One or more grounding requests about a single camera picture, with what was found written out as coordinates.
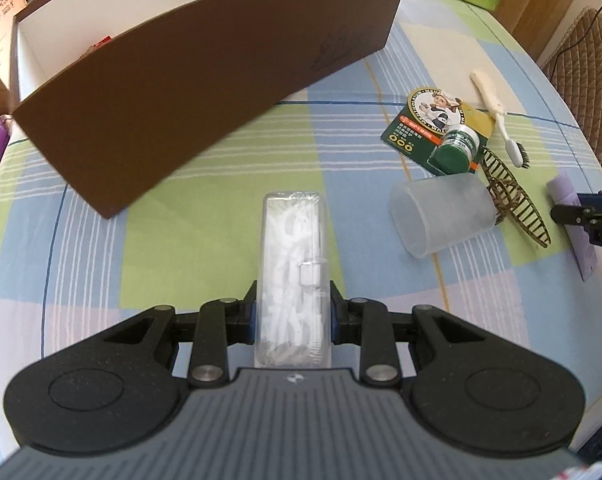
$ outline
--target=white toothbrush handle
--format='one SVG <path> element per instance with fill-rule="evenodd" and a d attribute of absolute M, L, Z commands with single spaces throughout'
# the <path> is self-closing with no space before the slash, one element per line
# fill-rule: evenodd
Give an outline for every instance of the white toothbrush handle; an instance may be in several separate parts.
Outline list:
<path fill-rule="evenodd" d="M 507 143 L 511 139 L 510 139 L 510 136 L 508 135 L 508 131 L 505 128 L 505 116 L 502 114 L 494 114 L 493 117 L 494 117 L 494 121 L 496 123 L 498 132 L 501 134 L 501 137 L 503 137 L 503 140 L 505 140 L 505 142 Z"/>
<path fill-rule="evenodd" d="M 498 100 L 497 90 L 494 87 L 494 83 L 492 82 L 492 79 L 490 79 L 490 76 L 482 70 L 474 70 L 470 74 L 470 79 L 472 79 L 476 88 L 479 89 L 483 102 L 490 111 L 490 114 L 493 117 L 497 114 L 505 115 L 505 108 L 503 108 L 501 101 Z"/>

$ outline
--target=black cable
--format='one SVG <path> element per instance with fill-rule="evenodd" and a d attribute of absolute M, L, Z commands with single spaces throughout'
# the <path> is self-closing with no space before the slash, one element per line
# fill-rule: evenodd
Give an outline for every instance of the black cable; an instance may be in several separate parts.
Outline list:
<path fill-rule="evenodd" d="M 590 30 L 592 30 L 592 27 L 594 27 L 594 23 L 596 23 L 596 19 L 599 16 L 599 14 L 602 11 L 602 5 L 598 8 L 596 14 L 594 15 L 594 18 L 592 18 L 592 23 L 590 23 L 590 26 L 588 27 L 588 30 L 585 31 L 585 34 L 583 35 L 582 38 L 580 38 L 580 40 L 578 40 L 575 44 L 568 46 L 566 48 L 564 48 L 563 50 L 561 50 L 561 52 L 559 52 L 556 57 L 554 58 L 554 66 L 552 67 L 552 72 L 550 73 L 550 82 L 552 82 L 552 79 L 554 78 L 554 74 L 556 73 L 556 64 L 559 62 L 559 57 L 562 54 L 565 54 L 568 50 L 571 50 L 572 48 L 574 48 L 575 46 L 578 46 L 581 41 L 583 41 L 586 36 L 590 33 Z"/>

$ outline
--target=striped tablecloth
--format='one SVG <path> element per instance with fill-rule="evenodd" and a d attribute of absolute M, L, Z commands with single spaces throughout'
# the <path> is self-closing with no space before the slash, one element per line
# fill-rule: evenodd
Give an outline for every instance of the striped tablecloth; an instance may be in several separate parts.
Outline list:
<path fill-rule="evenodd" d="M 416 260 L 388 196 L 425 172 L 379 137 L 420 86 L 481 108 L 469 78 L 477 68 L 495 82 L 510 135 L 530 155 L 532 168 L 515 174 L 552 244 L 544 250 L 506 221 Z M 507 160 L 500 138 L 490 147 Z M 402 0 L 382 51 L 290 96 L 110 221 L 30 141 L 12 143 L 0 168 L 0 462 L 16 447 L 2 396 L 18 370 L 153 304 L 185 311 L 242 297 L 257 277 L 263 196 L 293 189 L 327 197 L 331 277 L 345 296 L 404 312 L 431 303 L 572 370 L 587 393 L 583 442 L 602 423 L 602 250 L 584 283 L 549 218 L 545 183 L 559 170 L 579 192 L 602 189 L 596 158 L 539 68 L 489 13 L 457 0 Z M 231 357 L 251 362 L 248 348 Z M 355 359 L 348 348 L 334 356 L 336 365 Z"/>

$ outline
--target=red object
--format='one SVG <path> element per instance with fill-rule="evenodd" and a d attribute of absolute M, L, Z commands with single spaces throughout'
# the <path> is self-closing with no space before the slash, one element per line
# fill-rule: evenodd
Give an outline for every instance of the red object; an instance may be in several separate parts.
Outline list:
<path fill-rule="evenodd" d="M 95 43 L 92 46 L 94 46 L 95 48 L 98 48 L 98 47 L 102 46 L 102 44 L 108 43 L 108 41 L 110 41 L 111 39 L 112 38 L 110 36 L 106 36 L 99 43 Z"/>

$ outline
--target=chair backrest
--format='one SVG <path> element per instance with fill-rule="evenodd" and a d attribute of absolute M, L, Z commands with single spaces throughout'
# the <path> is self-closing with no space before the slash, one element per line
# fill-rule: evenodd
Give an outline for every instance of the chair backrest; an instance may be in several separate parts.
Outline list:
<path fill-rule="evenodd" d="M 595 9 L 583 10 L 543 67 L 546 76 L 552 72 L 556 55 L 583 37 L 595 15 Z M 559 56 L 551 83 L 569 106 L 602 166 L 602 14 L 581 43 Z"/>

